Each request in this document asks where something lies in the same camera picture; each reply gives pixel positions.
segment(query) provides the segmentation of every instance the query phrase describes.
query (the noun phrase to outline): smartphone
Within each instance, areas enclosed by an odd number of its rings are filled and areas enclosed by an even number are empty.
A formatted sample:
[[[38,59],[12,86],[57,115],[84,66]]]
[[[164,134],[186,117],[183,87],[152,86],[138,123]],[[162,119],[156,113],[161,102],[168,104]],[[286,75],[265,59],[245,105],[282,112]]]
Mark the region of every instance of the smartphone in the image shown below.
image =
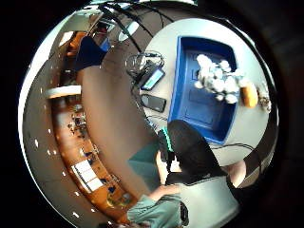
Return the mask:
[[[147,72],[147,74],[142,77],[141,89],[150,91],[163,76],[164,71],[159,67],[153,69],[153,72]]]
[[[158,112],[163,112],[165,108],[166,100],[164,98],[152,96],[149,94],[142,94],[141,103],[143,106],[147,108],[150,108]]]

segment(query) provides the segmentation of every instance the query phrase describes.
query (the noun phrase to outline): ceiling light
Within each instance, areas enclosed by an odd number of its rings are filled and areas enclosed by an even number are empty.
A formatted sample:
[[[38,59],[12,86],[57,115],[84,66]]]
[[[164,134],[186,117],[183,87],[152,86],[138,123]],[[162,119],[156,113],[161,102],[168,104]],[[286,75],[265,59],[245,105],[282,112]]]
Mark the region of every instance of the ceiling light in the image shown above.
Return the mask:
[[[35,140],[35,145],[36,145],[36,147],[38,148],[38,141],[37,140]]]
[[[76,217],[76,218],[79,217],[79,215],[76,212],[73,212],[73,216]]]

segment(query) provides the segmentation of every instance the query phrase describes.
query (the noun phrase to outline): black cable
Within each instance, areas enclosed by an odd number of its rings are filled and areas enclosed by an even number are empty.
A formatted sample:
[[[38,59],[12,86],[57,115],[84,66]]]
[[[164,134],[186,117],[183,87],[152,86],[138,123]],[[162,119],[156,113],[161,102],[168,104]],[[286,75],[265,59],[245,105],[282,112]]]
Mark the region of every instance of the black cable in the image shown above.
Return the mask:
[[[138,23],[142,27],[143,30],[145,30],[151,37],[153,37],[152,33],[148,30],[148,28],[146,28],[146,26],[144,26],[142,24],[141,19],[138,16],[132,14],[131,12],[129,12],[129,11],[125,10],[125,9],[122,9],[121,6],[119,6],[118,4],[112,5],[112,4],[108,4],[107,2],[105,2],[105,3],[102,3],[100,5],[100,7],[103,7],[103,8],[104,7],[112,8],[112,9],[114,9],[114,10],[120,12],[120,13],[123,13],[128,18],[131,18],[133,21],[135,21],[136,23]]]
[[[135,87],[137,87],[136,84],[134,82],[132,82],[132,87],[130,88],[130,93],[131,93],[131,96],[132,96],[133,100],[135,101],[135,104],[136,104],[137,108],[141,109],[141,106],[137,102],[137,97],[133,92]]]
[[[163,20],[162,20],[162,15],[160,14],[160,18],[161,18],[161,27],[163,28]]]
[[[219,146],[219,147],[214,147],[214,148],[211,148],[211,149],[221,149],[221,148],[224,148],[224,147],[227,147],[227,146],[240,146],[240,147],[245,147],[247,149],[254,150],[254,148],[251,145],[244,144],[244,143],[225,144],[225,145],[222,145],[222,146]]]
[[[127,0],[123,0],[123,1],[120,1],[120,0],[115,0],[115,1],[108,1],[109,3],[113,2],[113,3],[129,3],[129,4],[132,4],[132,5],[135,5],[135,6],[140,6],[140,7],[144,7],[144,8],[147,8],[147,9],[150,9],[152,11],[155,11],[156,13],[158,13],[159,15],[165,17],[166,19],[168,19],[170,22],[174,22],[173,19],[171,19],[170,17],[166,16],[165,14],[163,14],[162,12],[160,12],[158,9],[156,8],[153,8],[153,7],[150,7],[150,6],[147,6],[146,4],[144,3],[136,3],[136,2],[132,2],[132,1],[127,1]]]
[[[164,118],[164,117],[161,117],[161,116],[157,116],[157,115],[151,115],[151,116],[147,116],[146,119],[149,119],[149,118],[156,118],[156,119],[160,119],[160,120],[163,120],[163,121],[168,121],[168,119]]]
[[[134,44],[134,46],[136,47],[136,49],[138,50],[138,52],[142,52],[141,48],[138,46],[138,44],[136,43],[136,41],[134,40],[134,38],[132,37],[132,35],[128,31],[128,29],[126,29],[126,27],[124,26],[124,24],[121,22],[121,20],[118,19],[117,16],[115,16],[114,13],[111,12],[107,8],[101,8],[101,11],[103,11],[105,14],[107,14],[108,16],[110,16],[119,25],[119,27],[122,29],[123,33],[126,34],[127,37],[132,41],[132,43]]]

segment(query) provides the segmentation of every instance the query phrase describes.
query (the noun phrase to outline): gray table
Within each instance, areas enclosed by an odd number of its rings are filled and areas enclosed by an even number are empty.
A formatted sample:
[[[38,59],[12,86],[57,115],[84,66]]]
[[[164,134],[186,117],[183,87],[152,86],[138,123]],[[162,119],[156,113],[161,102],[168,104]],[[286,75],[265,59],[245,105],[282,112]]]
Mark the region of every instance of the gray table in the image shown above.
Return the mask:
[[[262,86],[262,82],[266,82],[255,54],[231,30],[205,19],[182,19],[160,30],[146,48],[146,50],[156,50],[161,53],[164,58],[165,76],[151,91],[141,90],[140,93],[151,94],[167,100],[163,113],[144,108],[146,116],[157,115],[168,118],[175,78],[177,41],[180,35],[204,37],[229,45],[236,55],[237,67],[245,71],[246,77],[256,86]],[[265,132],[268,118],[269,114],[263,111],[259,104],[255,108],[247,108],[242,104],[242,101],[239,101],[235,121],[225,144],[246,143],[256,147]],[[157,126],[156,131],[167,125],[166,121],[156,118],[150,118],[150,121]],[[210,146],[217,147],[216,144],[212,143]],[[221,166],[238,162],[251,152],[246,148],[235,146],[213,151]]]

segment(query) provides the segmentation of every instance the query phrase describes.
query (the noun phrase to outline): person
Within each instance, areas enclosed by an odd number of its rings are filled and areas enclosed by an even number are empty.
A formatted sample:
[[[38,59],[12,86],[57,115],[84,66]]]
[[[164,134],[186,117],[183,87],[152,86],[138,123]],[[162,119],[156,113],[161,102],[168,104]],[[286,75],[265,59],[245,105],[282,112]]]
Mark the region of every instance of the person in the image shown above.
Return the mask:
[[[158,151],[156,165],[161,185],[150,195],[142,195],[137,204],[127,211],[127,218],[139,225],[151,228],[176,228],[183,224],[184,211],[181,210],[181,186],[202,179],[227,176],[233,186],[238,187],[245,178],[244,161],[225,167],[219,164],[207,141],[190,124],[173,121],[168,124],[169,138],[176,158],[170,172]]]

